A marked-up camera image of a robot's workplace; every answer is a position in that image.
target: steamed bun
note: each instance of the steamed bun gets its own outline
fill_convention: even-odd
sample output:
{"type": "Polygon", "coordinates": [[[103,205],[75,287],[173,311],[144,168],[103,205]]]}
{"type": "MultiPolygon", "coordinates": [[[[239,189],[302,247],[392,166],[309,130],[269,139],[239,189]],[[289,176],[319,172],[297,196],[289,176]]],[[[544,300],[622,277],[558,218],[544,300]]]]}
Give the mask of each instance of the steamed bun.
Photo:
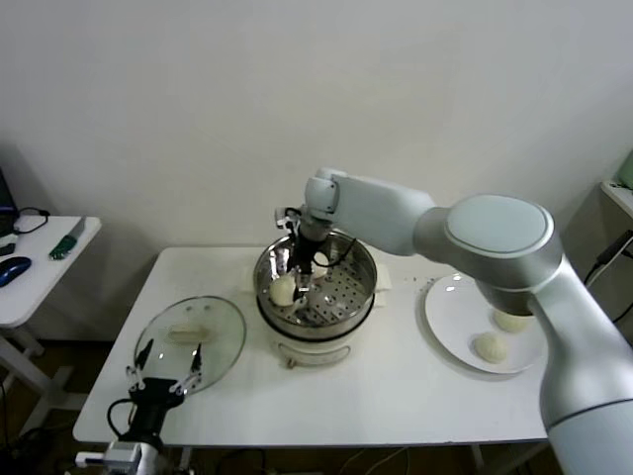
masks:
{"type": "Polygon", "coordinates": [[[532,320],[533,316],[520,317],[518,315],[507,314],[501,310],[495,310],[493,314],[493,320],[497,326],[504,332],[508,333],[520,333],[527,329],[527,326],[532,320]]]}
{"type": "Polygon", "coordinates": [[[270,283],[270,300],[279,307],[290,307],[295,303],[295,277],[284,274],[270,283]]]}
{"type": "Polygon", "coordinates": [[[488,363],[499,364],[507,358],[505,340],[494,332],[480,334],[473,343],[475,351],[488,363]]]}

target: dough ball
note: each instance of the dough ball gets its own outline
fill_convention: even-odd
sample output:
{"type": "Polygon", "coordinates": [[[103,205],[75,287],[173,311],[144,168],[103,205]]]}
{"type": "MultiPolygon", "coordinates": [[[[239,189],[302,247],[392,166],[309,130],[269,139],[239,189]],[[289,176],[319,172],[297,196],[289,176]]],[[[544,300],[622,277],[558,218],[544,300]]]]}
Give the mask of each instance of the dough ball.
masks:
{"type": "Polygon", "coordinates": [[[295,287],[295,277],[292,274],[282,275],[270,283],[270,300],[279,307],[290,307],[295,303],[295,287]]]}
{"type": "Polygon", "coordinates": [[[527,326],[534,320],[534,317],[520,317],[519,315],[507,314],[501,310],[495,310],[493,320],[495,320],[497,326],[504,332],[520,333],[527,329],[527,326]]]}
{"type": "Polygon", "coordinates": [[[174,343],[204,343],[211,340],[211,331],[195,322],[176,324],[169,327],[167,338],[174,343]]]}
{"type": "Polygon", "coordinates": [[[474,341],[475,351],[488,363],[499,364],[507,358],[505,340],[494,332],[480,334],[474,341]]]}
{"type": "MultiPolygon", "coordinates": [[[[329,260],[327,256],[322,252],[317,252],[315,254],[315,261],[320,265],[328,265],[329,260]]],[[[320,265],[316,265],[313,262],[313,279],[320,279],[321,277],[325,277],[327,275],[327,267],[321,267],[320,265]]]]}

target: table leg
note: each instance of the table leg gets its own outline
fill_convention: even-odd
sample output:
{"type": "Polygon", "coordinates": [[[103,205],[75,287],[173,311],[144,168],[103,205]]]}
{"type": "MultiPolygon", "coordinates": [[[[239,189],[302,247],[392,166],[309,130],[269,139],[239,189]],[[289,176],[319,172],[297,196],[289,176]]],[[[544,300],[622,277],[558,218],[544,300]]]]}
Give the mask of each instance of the table leg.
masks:
{"type": "Polygon", "coordinates": [[[30,349],[34,355],[42,356],[44,354],[44,347],[36,340],[26,325],[9,330],[9,333],[24,349],[30,349]]]}
{"type": "Polygon", "coordinates": [[[63,399],[63,391],[52,379],[42,373],[29,358],[0,336],[0,364],[6,366],[31,389],[46,396],[52,401],[63,399]]]}
{"type": "Polygon", "coordinates": [[[46,376],[28,356],[18,351],[4,337],[0,336],[0,364],[6,366],[31,389],[41,395],[20,433],[41,426],[51,409],[81,411],[87,394],[66,393],[63,387],[70,378],[72,368],[62,366],[51,378],[46,376]]]}
{"type": "Polygon", "coordinates": [[[191,463],[191,452],[193,449],[191,447],[182,447],[182,452],[180,453],[180,463],[178,464],[178,470],[185,471],[189,468],[189,464],[191,463]]]}

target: white wall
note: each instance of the white wall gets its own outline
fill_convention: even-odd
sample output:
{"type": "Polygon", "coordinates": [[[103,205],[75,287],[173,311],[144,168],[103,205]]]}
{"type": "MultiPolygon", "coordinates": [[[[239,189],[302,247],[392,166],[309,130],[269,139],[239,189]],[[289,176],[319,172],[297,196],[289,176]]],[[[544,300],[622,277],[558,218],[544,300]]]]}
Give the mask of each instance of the white wall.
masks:
{"type": "Polygon", "coordinates": [[[105,225],[39,328],[112,337],[163,247],[272,240],[273,208],[322,165],[442,205],[535,200],[591,261],[590,190],[633,144],[632,17],[625,0],[4,0],[16,194],[105,225]]]}

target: green object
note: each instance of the green object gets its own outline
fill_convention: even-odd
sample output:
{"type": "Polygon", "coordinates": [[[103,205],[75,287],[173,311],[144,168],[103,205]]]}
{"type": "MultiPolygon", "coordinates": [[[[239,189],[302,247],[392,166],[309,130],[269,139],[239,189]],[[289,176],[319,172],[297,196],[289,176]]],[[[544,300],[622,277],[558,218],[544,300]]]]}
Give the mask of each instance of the green object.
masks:
{"type": "Polygon", "coordinates": [[[66,235],[61,241],[54,247],[54,249],[48,254],[52,260],[62,260],[70,253],[70,251],[77,244],[77,239],[73,236],[66,235]]]}
{"type": "Polygon", "coordinates": [[[51,260],[62,260],[70,253],[70,251],[77,244],[77,240],[86,228],[86,219],[81,218],[79,222],[74,226],[70,233],[64,236],[60,242],[52,249],[48,254],[48,258],[51,260]]]}
{"type": "Polygon", "coordinates": [[[620,170],[617,172],[617,177],[627,188],[633,190],[633,151],[624,160],[620,170]]]}

